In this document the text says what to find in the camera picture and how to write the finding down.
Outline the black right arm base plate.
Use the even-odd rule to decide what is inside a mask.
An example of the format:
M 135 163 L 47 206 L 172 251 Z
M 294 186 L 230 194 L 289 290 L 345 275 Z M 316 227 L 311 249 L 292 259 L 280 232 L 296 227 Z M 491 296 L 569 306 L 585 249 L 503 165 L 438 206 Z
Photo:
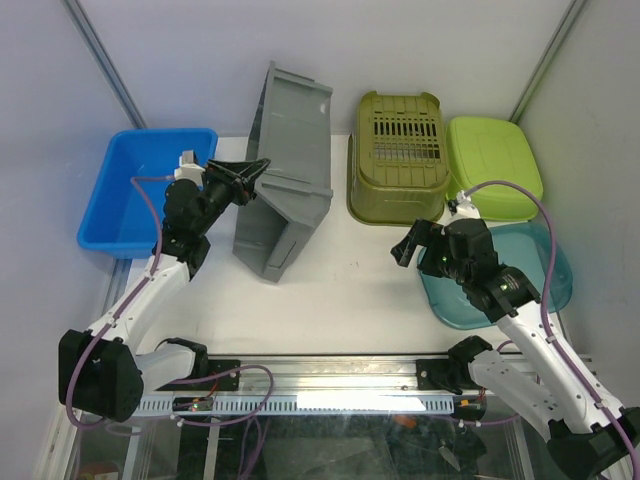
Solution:
M 466 390 L 480 390 L 469 373 L 469 365 L 449 358 L 415 361 L 417 388 L 420 391 L 444 390 L 462 395 Z

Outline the teal transparent tub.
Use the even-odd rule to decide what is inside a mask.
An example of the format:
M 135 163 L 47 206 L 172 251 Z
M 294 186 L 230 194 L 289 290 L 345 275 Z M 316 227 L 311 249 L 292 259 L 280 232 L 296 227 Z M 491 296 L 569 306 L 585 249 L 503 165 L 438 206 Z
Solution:
M 541 291 L 551 253 L 550 236 L 545 226 L 523 222 L 492 226 L 494 249 L 499 260 L 521 270 L 534 287 Z M 423 288 L 434 315 L 445 325 L 457 330 L 474 330 L 491 325 L 484 314 L 475 309 L 462 289 L 452 280 L 420 275 Z M 548 311 L 555 313 L 569 303 L 573 292 L 573 273 L 560 249 L 556 249 Z

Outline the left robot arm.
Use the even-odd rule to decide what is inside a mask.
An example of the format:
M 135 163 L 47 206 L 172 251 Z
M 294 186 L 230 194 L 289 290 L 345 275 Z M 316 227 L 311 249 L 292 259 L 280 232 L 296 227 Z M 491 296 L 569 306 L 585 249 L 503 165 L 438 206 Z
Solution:
M 168 176 L 161 211 L 153 211 L 157 242 L 148 262 L 123 296 L 86 330 L 70 329 L 58 346 L 58 393 L 74 426 L 78 411 L 101 423 L 131 418 L 142 397 L 167 385 L 198 388 L 217 380 L 204 345 L 169 338 L 148 354 L 137 350 L 162 307 L 195 277 L 210 242 L 207 232 L 230 205 L 255 196 L 270 159 L 201 165 L 191 151 Z

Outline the grey plastic crate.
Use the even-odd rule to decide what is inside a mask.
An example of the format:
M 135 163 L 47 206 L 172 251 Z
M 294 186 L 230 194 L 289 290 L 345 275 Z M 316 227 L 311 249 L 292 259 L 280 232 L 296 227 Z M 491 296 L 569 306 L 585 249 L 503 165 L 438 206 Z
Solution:
M 277 283 L 329 212 L 333 90 L 271 62 L 245 158 L 268 158 L 256 198 L 238 210 L 233 254 Z

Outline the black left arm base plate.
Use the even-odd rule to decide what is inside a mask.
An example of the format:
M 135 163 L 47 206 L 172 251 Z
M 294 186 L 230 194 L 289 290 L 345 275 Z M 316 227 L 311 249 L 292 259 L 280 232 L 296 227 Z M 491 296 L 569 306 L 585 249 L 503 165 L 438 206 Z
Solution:
M 207 370 L 201 378 L 215 376 L 213 380 L 197 381 L 197 376 L 192 376 L 186 384 L 166 384 L 158 388 L 158 391 L 204 391 L 209 392 L 236 392 L 239 390 L 240 374 L 235 372 L 229 375 L 223 373 L 240 367 L 239 359 L 209 359 Z

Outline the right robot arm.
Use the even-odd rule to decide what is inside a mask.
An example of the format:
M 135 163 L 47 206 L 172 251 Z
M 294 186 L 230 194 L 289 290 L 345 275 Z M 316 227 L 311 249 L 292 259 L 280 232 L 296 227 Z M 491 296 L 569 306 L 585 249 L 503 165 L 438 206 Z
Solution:
M 541 379 L 528 379 L 474 335 L 449 349 L 443 388 L 457 393 L 475 384 L 493 392 L 535 428 L 570 479 L 590 479 L 634 453 L 638 408 L 625 407 L 611 395 L 557 333 L 526 275 L 500 262 L 483 220 L 440 225 L 418 219 L 391 254 L 406 267 L 417 247 L 424 249 L 419 271 L 460 285 L 471 305 L 509 338 Z

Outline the olive green slotted basket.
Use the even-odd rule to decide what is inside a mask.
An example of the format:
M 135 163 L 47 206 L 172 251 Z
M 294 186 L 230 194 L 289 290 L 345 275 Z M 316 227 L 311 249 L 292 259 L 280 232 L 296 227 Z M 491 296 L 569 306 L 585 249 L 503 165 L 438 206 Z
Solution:
M 347 206 L 368 225 L 435 221 L 451 178 L 439 99 L 366 93 L 349 138 Z

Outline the blue plastic tub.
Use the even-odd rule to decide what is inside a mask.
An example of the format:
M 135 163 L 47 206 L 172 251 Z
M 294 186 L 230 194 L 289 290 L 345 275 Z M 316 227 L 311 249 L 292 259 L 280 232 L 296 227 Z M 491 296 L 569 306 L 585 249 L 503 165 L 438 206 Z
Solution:
M 209 128 L 136 129 L 112 137 L 77 232 L 83 249 L 116 259 L 146 259 L 157 241 L 154 218 L 131 183 L 136 177 L 160 218 L 171 175 L 183 151 L 200 163 L 215 154 L 218 135 Z

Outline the lime green plastic basin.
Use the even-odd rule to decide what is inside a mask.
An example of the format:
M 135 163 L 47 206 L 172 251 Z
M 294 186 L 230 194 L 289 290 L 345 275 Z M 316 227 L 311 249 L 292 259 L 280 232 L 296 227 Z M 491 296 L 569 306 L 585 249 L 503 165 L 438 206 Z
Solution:
M 500 119 L 460 116 L 446 130 L 451 170 L 447 197 L 491 180 L 517 184 L 537 198 L 543 184 L 529 143 L 519 126 Z M 473 204 L 489 221 L 521 222 L 538 214 L 526 195 L 506 186 L 487 186 L 472 195 Z

